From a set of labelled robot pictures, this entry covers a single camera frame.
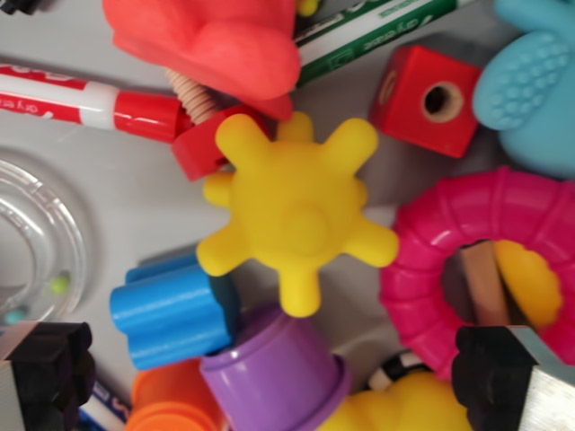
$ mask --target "red wooden block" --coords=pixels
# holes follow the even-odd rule
[[[477,129],[472,100],[481,72],[419,45],[398,48],[369,119],[386,135],[462,157]]]
[[[235,114],[247,114],[263,130],[266,129],[255,110],[246,105],[238,105],[221,110],[211,119],[185,131],[176,138],[172,151],[188,180],[199,180],[227,164],[226,158],[217,148],[216,132],[225,119]]]

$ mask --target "threaded wooden dowel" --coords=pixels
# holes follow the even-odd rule
[[[194,124],[210,119],[216,112],[216,104],[206,88],[172,69],[165,69],[174,92]]]

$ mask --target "red rubber toy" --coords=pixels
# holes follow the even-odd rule
[[[462,157],[477,119],[473,90],[481,69],[419,45],[397,49],[369,115],[382,133]]]
[[[114,43],[288,119],[300,71],[295,0],[103,0]]]

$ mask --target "red marker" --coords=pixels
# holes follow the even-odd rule
[[[3,64],[0,110],[117,129],[170,144],[192,127],[175,97],[123,92],[112,85]]]

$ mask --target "wooden stick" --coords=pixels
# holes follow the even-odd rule
[[[480,325],[509,325],[509,312],[491,241],[461,249],[465,276]]]
[[[165,74],[194,124],[210,119],[217,112],[216,104],[206,87],[172,69],[166,68]]]

